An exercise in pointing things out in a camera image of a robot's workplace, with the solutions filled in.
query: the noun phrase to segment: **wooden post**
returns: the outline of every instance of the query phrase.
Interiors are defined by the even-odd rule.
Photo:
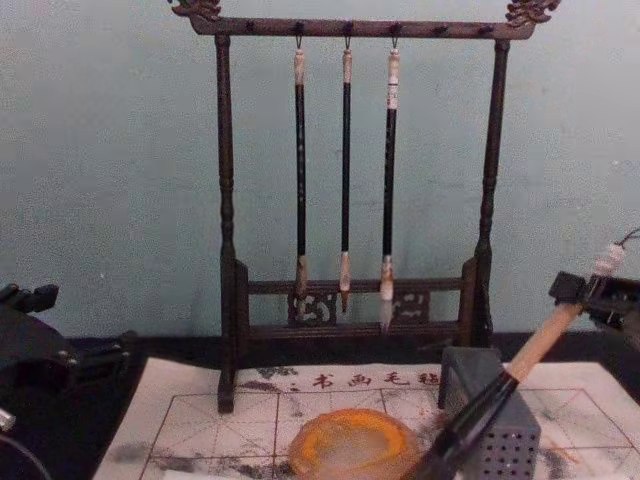
[[[222,369],[218,384],[218,411],[233,411],[233,389],[238,351],[235,315],[235,262],[233,246],[233,136],[231,131],[231,75],[228,35],[216,35],[216,67],[218,74],[218,174],[220,177],[220,216],[222,247],[220,249],[220,303],[222,327]]]
[[[480,234],[476,245],[475,257],[478,260],[476,277],[476,295],[474,301],[474,321],[472,339],[474,345],[488,346],[493,324],[489,308],[489,279],[491,277],[491,225],[493,219],[493,196],[498,177],[500,157],[500,135],[502,133],[502,112],[504,90],[507,77],[507,55],[509,40],[496,40],[493,85],[491,87],[491,107],[489,109],[489,128],[484,157],[484,175],[482,178],[482,204],[480,207]]]

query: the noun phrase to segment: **metal mesh container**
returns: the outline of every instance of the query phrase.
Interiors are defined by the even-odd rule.
[[[450,416],[455,415],[502,370],[496,350],[446,348],[438,407]],[[465,463],[464,478],[531,480],[539,443],[540,426],[516,391]]]

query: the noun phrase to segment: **calligraphy brush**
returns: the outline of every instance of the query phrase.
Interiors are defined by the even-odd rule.
[[[342,55],[342,255],[340,257],[340,296],[342,313],[347,311],[351,290],[351,267],[349,262],[349,171],[351,160],[351,49],[346,37],[346,48]]]
[[[297,37],[298,48],[293,61],[295,72],[296,99],[296,147],[297,147],[297,185],[298,185],[298,258],[296,263],[296,310],[298,320],[303,320],[307,295],[307,258],[306,258],[306,160],[304,145],[304,52],[302,37]]]
[[[609,246],[607,254],[596,261],[594,275],[608,277],[624,258],[620,244]],[[480,438],[491,427],[518,385],[542,359],[558,338],[578,317],[581,303],[560,304],[540,329],[525,343],[506,370],[473,398],[438,434],[429,451],[405,478],[419,480],[453,479]]]
[[[394,39],[389,55],[389,82],[387,87],[387,131],[384,160],[384,216],[382,221],[382,269],[380,273],[380,328],[387,333],[393,317],[393,267],[391,264],[391,238],[393,227],[393,170],[396,147],[396,116],[398,110],[398,73],[400,55]]]

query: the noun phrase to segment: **calligraphy brush rack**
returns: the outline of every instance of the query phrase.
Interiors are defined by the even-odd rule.
[[[301,322],[296,315],[295,282],[251,281],[249,270],[236,258],[233,243],[233,135],[231,114],[230,40],[233,36],[296,37],[387,37],[433,38],[493,41],[495,58],[489,122],[487,130],[480,228],[473,257],[464,262],[460,277],[430,279],[396,279],[394,282],[394,319],[388,335],[423,336],[430,340],[452,339],[459,345],[487,346],[492,333],[489,306],[491,275],[491,224],[494,192],[500,154],[500,135],[505,94],[507,56],[512,40],[526,40],[533,35],[536,24],[550,19],[547,11],[555,10],[560,0],[512,0],[507,5],[507,21],[501,23],[447,21],[360,21],[279,18],[227,18],[220,15],[220,0],[179,0],[173,12],[188,17],[199,35],[215,37],[218,110],[218,162],[221,194],[222,247],[221,276],[221,346],[222,371],[218,386],[218,409],[233,411],[233,393],[239,359],[253,339],[282,340],[291,338],[355,338],[381,335],[378,322],[338,324],[338,280],[309,281],[306,286],[309,310],[324,304],[328,318]],[[351,294],[375,293],[379,279],[354,279]],[[455,322],[432,321],[429,318],[429,298],[435,291],[459,291],[459,313]],[[288,301],[286,325],[251,325],[249,297],[251,295],[282,295]],[[403,309],[419,314],[411,321],[399,315]]]

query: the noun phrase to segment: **table surface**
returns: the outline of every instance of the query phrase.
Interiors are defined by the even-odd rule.
[[[508,361],[528,336],[496,334],[494,345],[502,352],[503,360]],[[90,342],[79,340],[75,343],[82,346]],[[12,405],[7,405],[7,409],[19,417],[14,434],[43,460],[54,478],[91,479],[127,410],[146,355],[218,368],[218,345],[218,338],[141,339],[133,368],[118,385],[94,387],[66,398],[48,398],[34,392],[17,394],[12,399]],[[265,342],[255,345],[242,366],[374,362],[424,364],[437,363],[440,352],[441,348],[438,347],[421,348],[415,339],[292,341],[277,350],[269,348]],[[600,332],[584,332],[565,335],[546,360],[598,362],[640,403],[639,358],[640,352],[618,338]],[[0,455],[0,471],[27,471],[28,468],[28,465],[16,462],[13,456],[8,458]]]

